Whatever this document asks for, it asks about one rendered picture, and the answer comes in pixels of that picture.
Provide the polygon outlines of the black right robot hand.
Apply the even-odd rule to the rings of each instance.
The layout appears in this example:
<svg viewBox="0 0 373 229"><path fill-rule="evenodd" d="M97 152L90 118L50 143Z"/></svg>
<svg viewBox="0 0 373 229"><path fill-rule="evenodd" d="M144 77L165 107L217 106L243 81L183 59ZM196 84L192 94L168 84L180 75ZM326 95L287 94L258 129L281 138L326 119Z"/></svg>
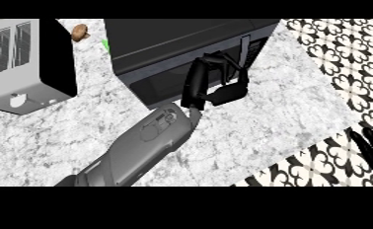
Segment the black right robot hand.
<svg viewBox="0 0 373 229"><path fill-rule="evenodd" d="M373 129L368 127L363 128L363 134L358 134L354 130L349 131L349 137L354 140L363 158L373 169Z"/></svg>

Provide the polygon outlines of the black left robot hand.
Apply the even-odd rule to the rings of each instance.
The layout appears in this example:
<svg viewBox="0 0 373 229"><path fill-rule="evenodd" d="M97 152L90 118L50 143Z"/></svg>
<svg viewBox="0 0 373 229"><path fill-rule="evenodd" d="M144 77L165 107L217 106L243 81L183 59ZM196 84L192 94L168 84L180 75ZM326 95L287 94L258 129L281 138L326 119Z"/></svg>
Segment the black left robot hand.
<svg viewBox="0 0 373 229"><path fill-rule="evenodd" d="M227 84L230 80L228 68L239 72L237 82L233 84ZM208 72L215 69L220 70L221 74L221 87L208 94ZM181 106L202 111L206 102L211 102L215 106L230 103L246 96L248 84L248 69L237 64L230 55L221 51L206 53L192 62L189 68Z"/></svg>

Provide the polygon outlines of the brown mushroom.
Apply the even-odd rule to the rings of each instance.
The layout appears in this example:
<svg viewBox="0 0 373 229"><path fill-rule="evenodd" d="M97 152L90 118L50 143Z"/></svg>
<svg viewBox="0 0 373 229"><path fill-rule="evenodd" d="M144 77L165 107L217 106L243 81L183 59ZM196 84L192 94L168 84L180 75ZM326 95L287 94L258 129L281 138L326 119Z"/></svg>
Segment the brown mushroom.
<svg viewBox="0 0 373 229"><path fill-rule="evenodd" d="M81 41L84 38L88 38L90 34L87 33L87 25L80 24L72 28L71 39L74 41Z"/></svg>

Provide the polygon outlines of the silver and black toaster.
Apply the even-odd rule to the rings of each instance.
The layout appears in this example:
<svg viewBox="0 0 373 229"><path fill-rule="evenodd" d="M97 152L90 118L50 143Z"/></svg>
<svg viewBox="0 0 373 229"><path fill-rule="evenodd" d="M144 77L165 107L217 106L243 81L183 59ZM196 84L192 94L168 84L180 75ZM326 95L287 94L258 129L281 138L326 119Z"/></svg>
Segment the silver and black toaster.
<svg viewBox="0 0 373 229"><path fill-rule="evenodd" d="M0 111L26 115L77 95L71 35L56 19L0 19Z"/></svg>

